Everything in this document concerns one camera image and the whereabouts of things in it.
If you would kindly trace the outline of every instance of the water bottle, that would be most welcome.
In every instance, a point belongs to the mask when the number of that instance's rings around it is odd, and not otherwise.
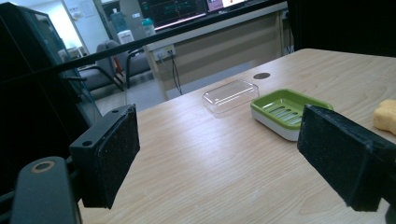
[[[125,19],[121,12],[117,12],[116,8],[113,8],[113,14],[110,15],[111,22],[113,23],[114,29],[118,34],[121,31],[128,30],[128,26],[126,25]]]
[[[145,30],[146,36],[155,35],[154,24],[150,18],[142,20],[143,29]]]

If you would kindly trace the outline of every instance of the tiled floor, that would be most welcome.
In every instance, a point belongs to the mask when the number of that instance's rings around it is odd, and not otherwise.
[[[226,77],[234,76],[250,68],[249,63],[240,64],[236,67],[227,69],[209,77],[201,78],[189,84],[181,86],[182,92],[198,90],[206,85],[222,80]],[[136,110],[142,111],[152,106],[158,105],[165,101],[161,94],[160,87],[154,80],[151,73],[142,74],[131,79],[131,87],[127,91],[120,91],[115,86],[108,86],[102,89],[92,91],[92,97],[102,115],[111,109],[122,105],[136,104]],[[176,88],[167,92],[169,99],[176,98],[180,95]]]

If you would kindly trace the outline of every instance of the soap dish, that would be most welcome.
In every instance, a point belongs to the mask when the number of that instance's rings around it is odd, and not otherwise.
[[[278,90],[253,100],[253,118],[290,141],[297,141],[305,105],[333,110],[332,106],[289,89]]]
[[[259,97],[259,87],[245,80],[238,79],[228,84],[207,91],[202,99],[204,105],[213,113],[219,114],[234,107],[251,102]]]

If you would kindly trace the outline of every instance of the green tray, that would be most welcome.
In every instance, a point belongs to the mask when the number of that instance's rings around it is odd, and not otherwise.
[[[333,110],[332,106],[289,89],[278,90],[253,100],[251,109],[284,129],[300,130],[305,105],[316,105]]]

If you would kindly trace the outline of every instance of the computer monitor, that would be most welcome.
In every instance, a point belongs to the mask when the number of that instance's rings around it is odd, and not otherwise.
[[[150,18],[154,29],[174,27],[206,15],[204,0],[139,0],[144,18]]]
[[[207,12],[221,12],[232,10],[234,7],[240,7],[248,0],[205,0],[207,5]]]

